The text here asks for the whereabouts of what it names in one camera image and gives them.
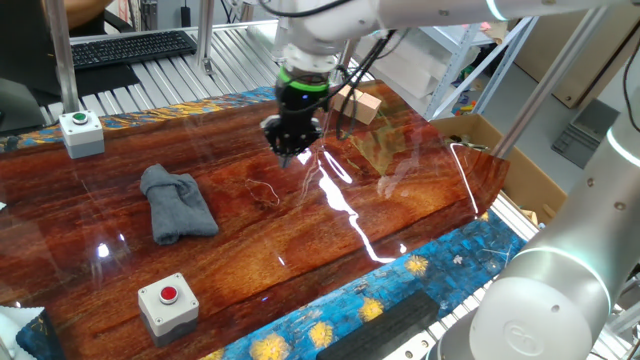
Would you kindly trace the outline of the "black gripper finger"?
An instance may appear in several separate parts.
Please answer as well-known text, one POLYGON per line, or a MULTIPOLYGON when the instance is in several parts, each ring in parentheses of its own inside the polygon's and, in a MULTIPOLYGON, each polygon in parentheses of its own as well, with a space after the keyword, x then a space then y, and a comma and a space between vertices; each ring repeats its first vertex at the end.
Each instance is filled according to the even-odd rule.
POLYGON ((296 144, 293 133, 296 128, 293 121, 280 115, 268 116, 260 123, 263 134, 271 151, 276 155, 281 168, 287 168, 296 156, 296 144))
POLYGON ((299 136, 299 152, 304 152, 308 149, 316 140, 321 138, 323 132, 320 128, 309 129, 299 136))

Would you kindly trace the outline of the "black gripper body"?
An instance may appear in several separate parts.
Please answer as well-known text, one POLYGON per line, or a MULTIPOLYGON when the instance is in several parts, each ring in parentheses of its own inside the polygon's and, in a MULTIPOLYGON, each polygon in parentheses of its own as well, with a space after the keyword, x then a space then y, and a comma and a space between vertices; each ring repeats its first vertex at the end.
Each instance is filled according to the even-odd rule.
POLYGON ((278 84, 275 88, 279 107, 278 132, 318 132, 314 113, 323 107, 328 85, 278 84))

